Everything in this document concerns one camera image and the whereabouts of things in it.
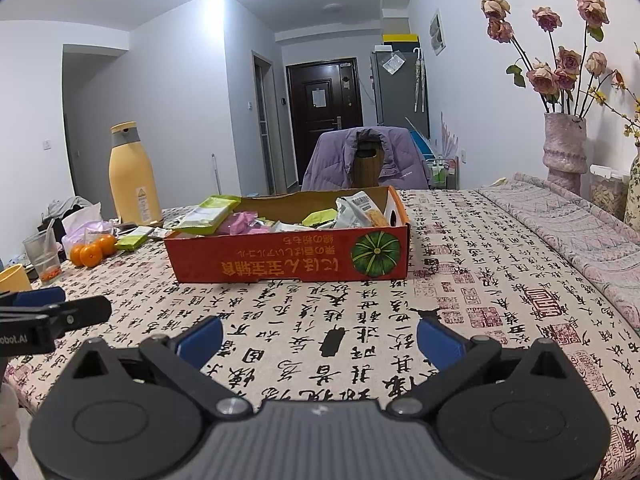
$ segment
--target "vase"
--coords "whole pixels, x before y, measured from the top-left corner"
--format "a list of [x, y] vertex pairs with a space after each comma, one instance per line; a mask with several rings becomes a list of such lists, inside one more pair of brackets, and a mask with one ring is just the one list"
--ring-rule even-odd
[[631, 163], [629, 189], [626, 193], [625, 224], [640, 232], [640, 144], [636, 143], [638, 154]]
[[580, 177], [587, 172], [584, 143], [587, 122], [569, 114], [545, 114], [545, 156], [542, 163], [549, 168], [547, 179], [580, 195]]

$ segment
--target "paper notice on door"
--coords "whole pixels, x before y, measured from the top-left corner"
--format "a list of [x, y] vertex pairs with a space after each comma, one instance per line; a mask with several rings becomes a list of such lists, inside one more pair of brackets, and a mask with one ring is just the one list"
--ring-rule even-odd
[[138, 211], [140, 212], [140, 219], [142, 223], [148, 224], [151, 222], [151, 211], [149, 210], [149, 200], [146, 197], [146, 189], [139, 187], [136, 189], [138, 196]]
[[316, 108], [325, 108], [326, 107], [326, 94], [324, 90], [313, 90], [311, 92], [312, 98], [314, 100], [314, 106]]

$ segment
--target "cardboard box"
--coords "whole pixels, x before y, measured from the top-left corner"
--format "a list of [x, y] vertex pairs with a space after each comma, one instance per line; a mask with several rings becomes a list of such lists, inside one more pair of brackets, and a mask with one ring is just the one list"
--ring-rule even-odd
[[285, 223], [335, 208], [335, 199], [363, 190], [393, 227], [315, 230], [256, 235], [164, 240], [180, 283], [251, 283], [297, 279], [303, 282], [401, 280], [407, 276], [409, 219], [392, 187], [307, 191], [243, 198], [235, 209]]

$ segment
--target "pink rose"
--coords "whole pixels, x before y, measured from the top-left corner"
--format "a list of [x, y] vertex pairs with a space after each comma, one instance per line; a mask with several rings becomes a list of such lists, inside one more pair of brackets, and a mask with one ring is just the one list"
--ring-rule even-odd
[[545, 95], [555, 95], [558, 93], [558, 76], [551, 71], [547, 63], [534, 63], [533, 70], [527, 72], [533, 89]]
[[564, 68], [567, 73], [577, 75], [580, 72], [582, 56], [575, 50], [567, 50], [564, 46], [561, 46], [558, 48], [556, 60], [558, 61], [558, 66]]
[[558, 27], [562, 27], [560, 16], [551, 10], [550, 7], [539, 7], [538, 10], [533, 9], [533, 19], [545, 32], [553, 32]]
[[554, 72], [558, 76], [558, 87], [561, 90], [573, 90], [575, 87], [575, 74], [569, 74], [564, 68], [556, 68]]
[[607, 69], [607, 58], [601, 52], [591, 52], [584, 67], [594, 77], [600, 77]]
[[507, 13], [511, 12], [511, 6], [507, 0], [482, 0], [480, 8], [486, 17], [498, 20], [503, 20], [507, 17]]
[[513, 38], [511, 23], [500, 21], [497, 18], [489, 18], [489, 27], [487, 27], [486, 33], [489, 38], [499, 43], [509, 43]]
[[591, 28], [600, 28], [603, 23], [609, 23], [604, 0], [577, 0], [577, 2], [578, 12]]

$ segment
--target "blue gripper pad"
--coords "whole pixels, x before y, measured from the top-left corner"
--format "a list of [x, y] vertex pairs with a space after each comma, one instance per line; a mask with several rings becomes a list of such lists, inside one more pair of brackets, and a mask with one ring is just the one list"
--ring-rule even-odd
[[178, 336], [175, 341], [175, 354], [200, 370], [222, 346], [222, 322], [217, 317], [209, 317]]
[[416, 331], [418, 349], [438, 370], [444, 370], [466, 354], [465, 339], [439, 322], [421, 319]]

